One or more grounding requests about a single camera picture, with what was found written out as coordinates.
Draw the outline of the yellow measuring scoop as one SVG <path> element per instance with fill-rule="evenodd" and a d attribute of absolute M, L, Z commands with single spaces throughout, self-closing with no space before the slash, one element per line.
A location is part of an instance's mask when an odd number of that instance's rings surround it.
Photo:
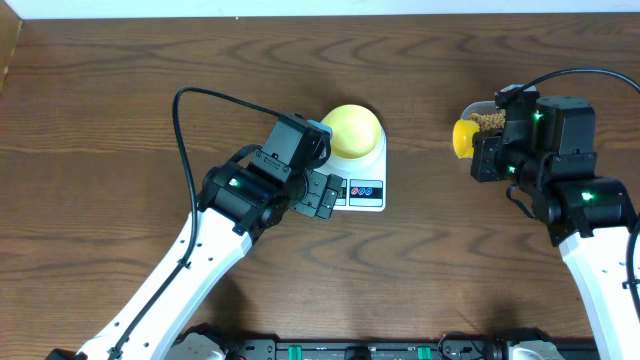
<path fill-rule="evenodd" d="M 473 157 L 473 136 L 479 131 L 479 124 L 473 120 L 460 119 L 455 123 L 452 144 L 454 152 L 459 159 Z"/>

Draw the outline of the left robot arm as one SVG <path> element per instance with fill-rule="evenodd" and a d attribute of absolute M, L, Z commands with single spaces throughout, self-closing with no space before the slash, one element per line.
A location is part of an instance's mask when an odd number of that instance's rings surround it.
<path fill-rule="evenodd" d="M 125 307 L 77 351 L 51 359 L 168 359 L 219 280 L 288 210 L 327 219 L 343 180 L 309 166 L 229 161 L 206 176 L 178 238 Z"/>

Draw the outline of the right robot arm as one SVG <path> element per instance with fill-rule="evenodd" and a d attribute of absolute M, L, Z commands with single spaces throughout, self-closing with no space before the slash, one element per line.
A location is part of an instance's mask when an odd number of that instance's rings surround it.
<path fill-rule="evenodd" d="M 633 303 L 636 256 L 628 244 L 637 214 L 621 181 L 596 175 L 595 111 L 580 97 L 527 91 L 499 110 L 505 122 L 482 130 L 470 119 L 454 126 L 456 155 L 472 161 L 479 182 L 507 180 L 532 203 L 520 208 L 543 223 L 578 287 L 603 359 L 639 356 Z"/>

